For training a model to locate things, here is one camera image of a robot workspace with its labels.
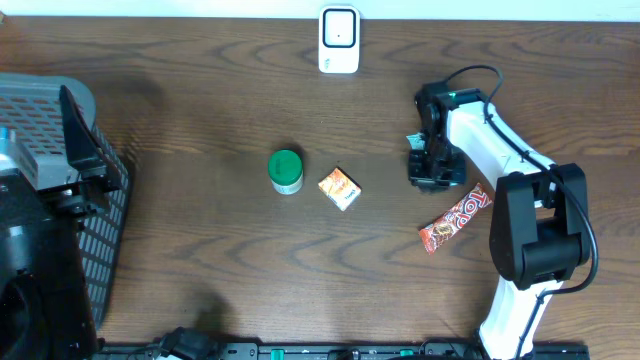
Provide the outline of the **teal wet wipes pack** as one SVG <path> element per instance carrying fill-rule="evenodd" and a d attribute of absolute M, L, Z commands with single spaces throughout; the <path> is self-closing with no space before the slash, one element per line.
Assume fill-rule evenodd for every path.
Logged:
<path fill-rule="evenodd" d="M 412 135 L 407 135 L 406 139 L 409 143 L 409 147 L 412 151 L 424 151 L 426 146 L 426 140 L 423 133 L 418 132 Z"/>

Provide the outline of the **red chocolate bar wrapper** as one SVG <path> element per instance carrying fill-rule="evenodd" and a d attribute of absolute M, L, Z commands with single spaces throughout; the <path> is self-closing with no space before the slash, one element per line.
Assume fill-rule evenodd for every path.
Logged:
<path fill-rule="evenodd" d="M 460 201 L 433 223 L 419 231 L 428 254 L 432 255 L 445 242 L 456 235 L 476 213 L 492 204 L 484 187 L 477 183 Z"/>

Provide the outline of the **orange small box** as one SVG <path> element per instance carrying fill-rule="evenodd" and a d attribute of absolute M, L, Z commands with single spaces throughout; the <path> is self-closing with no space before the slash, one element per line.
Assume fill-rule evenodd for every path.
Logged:
<path fill-rule="evenodd" d="M 361 194 L 361 188 L 339 168 L 322 179 L 318 187 L 341 211 L 346 211 Z"/>

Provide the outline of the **green lid jar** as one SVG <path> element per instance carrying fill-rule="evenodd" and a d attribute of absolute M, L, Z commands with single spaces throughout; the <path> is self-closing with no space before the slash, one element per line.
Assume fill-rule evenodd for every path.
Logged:
<path fill-rule="evenodd" d="M 268 175 L 274 190 L 282 195 L 292 195 L 303 185 L 304 172 L 300 156 L 291 150 L 274 152 L 268 162 Z"/>

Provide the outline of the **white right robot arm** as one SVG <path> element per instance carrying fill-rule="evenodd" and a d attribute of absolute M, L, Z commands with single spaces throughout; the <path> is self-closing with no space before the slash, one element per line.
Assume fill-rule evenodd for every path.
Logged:
<path fill-rule="evenodd" d="M 408 177 L 423 191 L 445 191 L 466 180 L 472 164 L 484 181 L 420 231 L 428 253 L 492 207 L 489 250 L 499 280 L 491 308 L 467 358 L 560 359 L 533 335 L 553 296 L 575 269 L 592 259 L 586 176 L 537 153 L 500 118 L 479 89 L 428 83 L 414 102 L 422 121 L 409 136 Z"/>

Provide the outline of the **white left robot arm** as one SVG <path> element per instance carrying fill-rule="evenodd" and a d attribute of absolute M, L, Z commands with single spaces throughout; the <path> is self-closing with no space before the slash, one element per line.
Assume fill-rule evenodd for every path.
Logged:
<path fill-rule="evenodd" d="M 1 132 L 1 356 L 87 359 L 100 352 L 77 234 L 121 189 L 115 164 L 72 92 L 59 90 L 66 165 L 79 179 L 40 190 L 37 163 Z"/>

